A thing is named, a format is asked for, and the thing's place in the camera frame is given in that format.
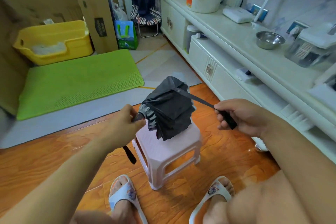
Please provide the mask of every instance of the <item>slide sandal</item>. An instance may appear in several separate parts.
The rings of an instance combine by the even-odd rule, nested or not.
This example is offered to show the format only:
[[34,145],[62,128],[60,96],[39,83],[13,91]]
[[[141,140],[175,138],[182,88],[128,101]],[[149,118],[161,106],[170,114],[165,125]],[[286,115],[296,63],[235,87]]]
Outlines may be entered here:
[[[128,182],[125,185],[123,185],[116,193],[114,193],[113,195],[111,195],[111,191],[112,191],[113,187],[115,186],[115,183],[122,176],[126,177],[127,180],[128,180]],[[110,194],[108,196],[108,201],[110,203],[110,207],[111,207],[112,211],[114,211],[115,205],[120,200],[130,201],[135,206],[135,208],[137,209],[137,212],[139,214],[139,218],[140,218],[142,224],[148,224],[147,219],[146,219],[146,217],[144,215],[144,212],[142,211],[142,209],[140,207],[139,200],[138,200],[137,194],[135,192],[133,183],[132,183],[131,179],[127,175],[120,175],[112,183],[112,186],[111,186],[111,189],[110,189]]]
[[215,195],[222,195],[227,202],[231,200],[231,195],[227,189],[220,183],[220,179],[226,178],[225,176],[220,176],[211,184],[208,192],[205,194],[200,203],[196,206],[194,211],[191,213],[189,218],[189,224],[203,223],[203,217],[206,211],[208,210],[210,204],[210,198]]

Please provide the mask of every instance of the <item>wooden floor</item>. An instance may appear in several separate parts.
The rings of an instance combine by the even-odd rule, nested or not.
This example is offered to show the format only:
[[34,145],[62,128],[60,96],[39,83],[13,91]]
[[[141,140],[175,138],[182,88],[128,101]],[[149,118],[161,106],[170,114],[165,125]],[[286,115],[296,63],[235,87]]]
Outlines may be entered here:
[[[204,83],[191,87],[191,93],[212,104],[218,102]],[[159,191],[153,191],[140,162],[132,165],[125,152],[117,149],[103,162],[78,209],[109,212],[110,186],[116,177],[127,174],[149,223],[188,223],[191,212],[216,177],[228,177],[238,192],[279,170],[268,153],[255,150],[251,138],[238,131],[218,131],[213,110],[197,102],[195,106],[192,119],[203,136],[199,164],[187,167]],[[113,116],[0,150],[0,216],[98,135],[104,121]],[[136,155],[132,145],[128,146]]]

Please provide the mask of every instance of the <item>striped chair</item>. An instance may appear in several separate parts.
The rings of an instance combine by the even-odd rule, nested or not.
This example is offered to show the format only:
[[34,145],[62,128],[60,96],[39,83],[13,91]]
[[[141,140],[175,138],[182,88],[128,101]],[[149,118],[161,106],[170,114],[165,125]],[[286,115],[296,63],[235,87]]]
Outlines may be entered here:
[[[151,14],[151,19],[148,20],[144,17],[141,17],[139,15],[138,9],[139,7],[137,5],[132,5],[132,12],[131,12],[131,20],[133,22],[136,22],[136,24],[138,25],[139,28],[139,34],[141,36],[141,38],[147,38],[147,37],[152,37],[152,36],[157,36],[159,34],[159,24],[161,23],[161,14],[160,12],[154,10],[154,8],[150,8],[149,12]],[[148,36],[142,36],[141,35],[141,31],[140,31],[140,25],[144,25],[144,26],[153,26],[156,25],[157,27],[157,33],[154,35],[148,35]]]

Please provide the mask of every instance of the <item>white slipper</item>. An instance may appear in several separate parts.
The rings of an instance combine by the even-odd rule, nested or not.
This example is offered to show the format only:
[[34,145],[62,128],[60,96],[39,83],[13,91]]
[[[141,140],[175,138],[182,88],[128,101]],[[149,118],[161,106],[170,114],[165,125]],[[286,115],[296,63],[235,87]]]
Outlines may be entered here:
[[[114,187],[115,183],[119,180],[120,177],[125,176],[128,182],[123,185],[119,190],[117,190],[113,195],[111,195],[112,188]],[[147,219],[145,217],[144,212],[142,211],[137,194],[135,192],[133,183],[131,179],[127,175],[120,175],[117,177],[111,185],[110,194],[108,196],[108,201],[110,203],[111,210],[114,211],[115,205],[120,200],[127,200],[130,201],[138,210],[139,217],[143,224],[148,224]]]
[[198,212],[200,211],[200,209],[202,208],[202,206],[204,205],[204,203],[206,201],[208,201],[210,198],[212,198],[213,196],[222,195],[226,199],[227,202],[229,202],[231,200],[232,197],[231,197],[230,193],[219,181],[221,178],[226,178],[226,177],[225,176],[220,176],[216,180],[214,180],[214,182],[211,184],[210,188],[208,189],[208,192],[205,194],[203,199],[200,201],[200,203],[196,206],[194,211],[191,213],[191,216],[189,218],[189,224],[194,224],[195,218],[196,218]]

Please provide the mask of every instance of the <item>yellow plastic bin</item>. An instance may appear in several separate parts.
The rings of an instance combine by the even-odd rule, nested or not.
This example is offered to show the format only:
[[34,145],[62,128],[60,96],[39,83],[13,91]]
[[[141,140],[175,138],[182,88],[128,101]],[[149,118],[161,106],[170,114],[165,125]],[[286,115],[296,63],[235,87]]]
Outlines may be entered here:
[[36,65],[47,65],[93,53],[84,21],[70,21],[24,28],[13,47]]

